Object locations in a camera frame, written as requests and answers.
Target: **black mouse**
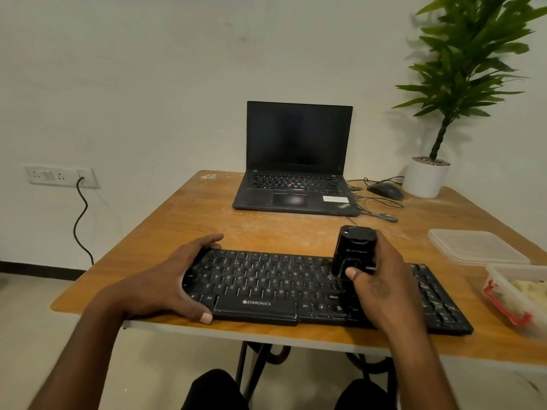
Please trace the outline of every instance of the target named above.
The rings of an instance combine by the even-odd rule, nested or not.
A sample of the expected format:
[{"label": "black mouse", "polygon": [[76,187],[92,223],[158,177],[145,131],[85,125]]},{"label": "black mouse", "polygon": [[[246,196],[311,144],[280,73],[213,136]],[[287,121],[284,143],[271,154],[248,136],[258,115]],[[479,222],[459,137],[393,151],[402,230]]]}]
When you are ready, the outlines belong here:
[{"label": "black mouse", "polygon": [[400,188],[387,181],[371,184],[366,189],[374,194],[378,194],[379,196],[390,198],[392,200],[404,199],[403,192]]}]

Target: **wooden table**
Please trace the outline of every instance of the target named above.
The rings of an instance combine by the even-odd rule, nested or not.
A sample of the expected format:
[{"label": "wooden table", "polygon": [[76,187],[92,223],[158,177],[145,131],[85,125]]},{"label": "wooden table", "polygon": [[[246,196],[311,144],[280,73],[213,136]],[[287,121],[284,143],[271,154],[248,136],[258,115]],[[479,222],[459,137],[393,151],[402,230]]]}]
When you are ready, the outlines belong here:
[{"label": "wooden table", "polygon": [[[215,176],[206,178],[207,174]],[[101,288],[161,262],[179,245],[209,233],[224,233],[221,243],[225,249],[332,256],[338,230],[350,224],[346,218],[234,210],[231,205],[242,177],[242,173],[198,172],[74,282],[51,304],[51,309],[81,314]],[[529,257],[534,265],[547,265],[547,253],[448,187],[443,187],[435,199],[407,195],[402,210],[375,204],[368,203],[368,206],[396,214],[399,222],[392,224],[362,215],[354,219],[356,223],[381,230],[406,261],[427,264],[475,328],[475,332],[466,337],[432,336],[441,358],[473,358],[490,365],[547,373],[547,344],[531,341],[515,332],[509,321],[481,294],[486,269],[452,262],[432,245],[427,232],[432,228],[489,231]],[[214,321],[205,326],[174,315],[128,321],[126,325],[389,356],[386,339],[375,330],[229,321]]]}]

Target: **laptop touchpad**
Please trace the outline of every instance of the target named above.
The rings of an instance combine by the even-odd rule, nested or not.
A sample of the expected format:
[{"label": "laptop touchpad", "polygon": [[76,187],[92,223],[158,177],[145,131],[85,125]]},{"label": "laptop touchpad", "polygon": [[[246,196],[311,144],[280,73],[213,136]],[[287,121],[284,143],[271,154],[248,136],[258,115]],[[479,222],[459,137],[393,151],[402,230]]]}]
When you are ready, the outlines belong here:
[{"label": "laptop touchpad", "polygon": [[278,207],[307,207],[307,195],[274,193],[272,205]]}]

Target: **black keyboard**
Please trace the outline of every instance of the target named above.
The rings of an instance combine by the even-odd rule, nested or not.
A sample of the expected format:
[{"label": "black keyboard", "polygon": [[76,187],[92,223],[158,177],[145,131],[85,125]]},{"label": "black keyboard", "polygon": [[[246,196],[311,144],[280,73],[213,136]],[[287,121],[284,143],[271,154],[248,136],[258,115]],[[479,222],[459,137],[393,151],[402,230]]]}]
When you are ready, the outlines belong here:
[{"label": "black keyboard", "polygon": [[249,188],[266,190],[297,190],[318,192],[333,196],[341,195],[340,184],[336,175],[291,175],[253,173]]},{"label": "black keyboard", "polygon": [[[235,250],[202,251],[183,289],[216,319],[374,328],[352,283],[331,275],[332,258]],[[473,327],[426,265],[410,264],[430,333],[468,335]]]}]

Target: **white sticker on laptop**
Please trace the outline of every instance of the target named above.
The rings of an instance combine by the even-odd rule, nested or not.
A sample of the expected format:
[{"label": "white sticker on laptop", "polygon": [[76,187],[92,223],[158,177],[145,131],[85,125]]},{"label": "white sticker on laptop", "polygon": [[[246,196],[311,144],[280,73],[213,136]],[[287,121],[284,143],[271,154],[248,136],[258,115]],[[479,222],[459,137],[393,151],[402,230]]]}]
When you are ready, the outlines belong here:
[{"label": "white sticker on laptop", "polygon": [[331,196],[323,196],[323,201],[331,201],[333,203],[349,203],[350,202],[347,199],[347,197],[331,197]]}]

